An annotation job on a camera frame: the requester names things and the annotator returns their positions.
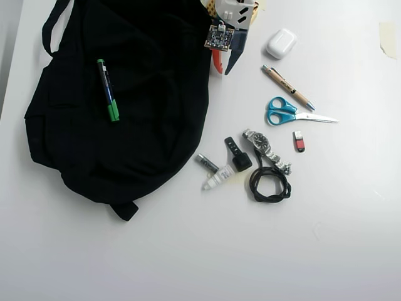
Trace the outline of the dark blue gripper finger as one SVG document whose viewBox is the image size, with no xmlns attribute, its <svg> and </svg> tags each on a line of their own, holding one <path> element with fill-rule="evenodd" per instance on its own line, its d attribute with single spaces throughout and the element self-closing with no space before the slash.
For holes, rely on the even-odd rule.
<svg viewBox="0 0 401 301">
<path fill-rule="evenodd" d="M 232 48 L 225 75 L 228 75 L 244 52 L 244 48 Z"/>
</svg>

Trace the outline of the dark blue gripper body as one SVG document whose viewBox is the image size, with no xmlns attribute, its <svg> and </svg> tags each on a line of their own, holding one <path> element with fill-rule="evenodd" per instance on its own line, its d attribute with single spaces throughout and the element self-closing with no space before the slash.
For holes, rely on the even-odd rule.
<svg viewBox="0 0 401 301">
<path fill-rule="evenodd" d="M 243 52 L 247 41 L 248 30 L 246 29 L 235 29 L 231 41 L 231 50 Z"/>
</svg>

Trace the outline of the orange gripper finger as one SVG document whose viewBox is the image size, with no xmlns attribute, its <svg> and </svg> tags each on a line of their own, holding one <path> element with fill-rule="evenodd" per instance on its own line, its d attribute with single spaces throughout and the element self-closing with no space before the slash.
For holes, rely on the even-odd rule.
<svg viewBox="0 0 401 301">
<path fill-rule="evenodd" d="M 211 49 L 213 65 L 216 71 L 222 75 L 223 65 L 222 65 L 222 51 L 217 49 Z"/>
</svg>

